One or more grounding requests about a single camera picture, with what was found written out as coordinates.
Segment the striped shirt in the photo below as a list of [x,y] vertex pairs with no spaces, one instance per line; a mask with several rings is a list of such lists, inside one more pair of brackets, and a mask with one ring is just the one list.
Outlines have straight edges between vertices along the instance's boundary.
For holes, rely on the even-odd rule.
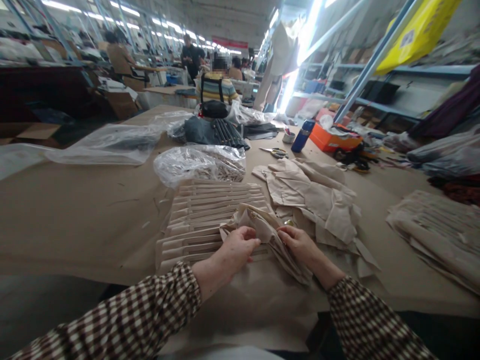
[[[208,72],[205,74],[205,79],[220,80],[221,81],[221,91],[223,94],[223,101],[228,104],[232,104],[232,100],[238,99],[239,95],[235,91],[235,87],[230,81],[230,79],[223,78],[223,75],[219,72]],[[196,95],[198,101],[201,101],[200,92],[202,91],[202,80],[198,79],[196,81]],[[208,100],[218,100],[220,101],[220,91],[219,85],[217,83],[205,81],[203,83],[203,101]]]

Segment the checkered sleeve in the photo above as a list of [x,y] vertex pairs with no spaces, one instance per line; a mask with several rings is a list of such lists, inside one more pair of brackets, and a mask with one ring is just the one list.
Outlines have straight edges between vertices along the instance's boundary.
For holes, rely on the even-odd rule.
[[147,359],[195,316],[202,303],[190,266],[177,263],[61,324],[10,359]]
[[347,359],[436,359],[383,300],[351,277],[330,289],[328,300]]

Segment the hanging clothing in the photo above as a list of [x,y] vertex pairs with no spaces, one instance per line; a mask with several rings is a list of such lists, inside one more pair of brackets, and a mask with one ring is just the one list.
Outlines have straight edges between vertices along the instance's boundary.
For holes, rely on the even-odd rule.
[[462,124],[467,116],[480,105],[480,65],[470,72],[465,86],[424,120],[408,130],[412,138],[431,137],[441,139]]

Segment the orange box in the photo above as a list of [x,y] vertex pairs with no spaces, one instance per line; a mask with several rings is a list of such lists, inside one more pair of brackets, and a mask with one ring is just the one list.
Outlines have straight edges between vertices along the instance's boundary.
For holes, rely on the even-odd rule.
[[364,138],[361,136],[342,139],[341,137],[332,135],[331,133],[325,131],[324,128],[317,123],[313,127],[313,130],[310,134],[310,140],[312,140],[313,143],[325,153],[333,153],[338,148],[350,151],[356,148],[363,141],[363,139]]

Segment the floor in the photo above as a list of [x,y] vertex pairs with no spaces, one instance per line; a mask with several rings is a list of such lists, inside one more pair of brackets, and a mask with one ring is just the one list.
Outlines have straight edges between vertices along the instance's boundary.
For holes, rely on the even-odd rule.
[[0,359],[94,308],[107,286],[71,276],[0,276]]

